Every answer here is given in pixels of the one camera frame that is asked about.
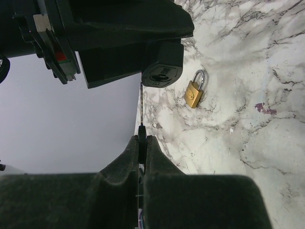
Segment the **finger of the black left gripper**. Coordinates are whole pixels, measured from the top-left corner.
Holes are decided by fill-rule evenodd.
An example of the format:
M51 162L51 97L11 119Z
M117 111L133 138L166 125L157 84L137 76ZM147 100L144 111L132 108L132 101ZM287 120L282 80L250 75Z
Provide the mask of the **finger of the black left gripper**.
M59 0L71 45L127 45L191 37L188 12L170 0Z

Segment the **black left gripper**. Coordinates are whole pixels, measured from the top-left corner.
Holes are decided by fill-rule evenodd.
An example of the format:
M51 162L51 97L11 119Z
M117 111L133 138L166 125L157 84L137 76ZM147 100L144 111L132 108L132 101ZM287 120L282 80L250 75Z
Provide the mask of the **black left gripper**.
M69 44L58 4L54 0L0 2L0 80L10 70L10 58L35 54L53 76L67 84L80 74Z

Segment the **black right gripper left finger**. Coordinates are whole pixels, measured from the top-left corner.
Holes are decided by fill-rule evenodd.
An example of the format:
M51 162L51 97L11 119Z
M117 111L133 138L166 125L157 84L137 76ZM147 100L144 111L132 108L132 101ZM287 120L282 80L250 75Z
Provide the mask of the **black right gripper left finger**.
M97 173L0 178L3 229L133 229L138 225L138 150L126 149Z

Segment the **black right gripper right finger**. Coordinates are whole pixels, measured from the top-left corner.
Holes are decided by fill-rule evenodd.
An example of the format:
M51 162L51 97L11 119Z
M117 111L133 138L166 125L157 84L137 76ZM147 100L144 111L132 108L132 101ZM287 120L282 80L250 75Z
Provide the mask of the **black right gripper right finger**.
M144 222L148 229L269 229L259 187L242 175L187 175L147 137Z

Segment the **black-headed key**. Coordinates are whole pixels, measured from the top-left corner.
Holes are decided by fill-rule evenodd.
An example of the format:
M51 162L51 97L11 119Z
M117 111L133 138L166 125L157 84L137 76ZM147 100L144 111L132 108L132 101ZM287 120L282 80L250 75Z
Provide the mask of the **black-headed key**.
M139 140L139 163L145 163L146 154L146 127L143 125L143 84L140 84L140 125L138 128L138 140Z

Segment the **black Kaijing padlock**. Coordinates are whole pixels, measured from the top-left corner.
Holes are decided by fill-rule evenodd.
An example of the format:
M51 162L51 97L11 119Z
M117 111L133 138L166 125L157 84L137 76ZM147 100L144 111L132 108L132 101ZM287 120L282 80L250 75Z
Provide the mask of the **black Kaijing padlock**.
M154 42L147 46L142 64L142 83L146 87L165 88L183 73L184 46L180 41Z

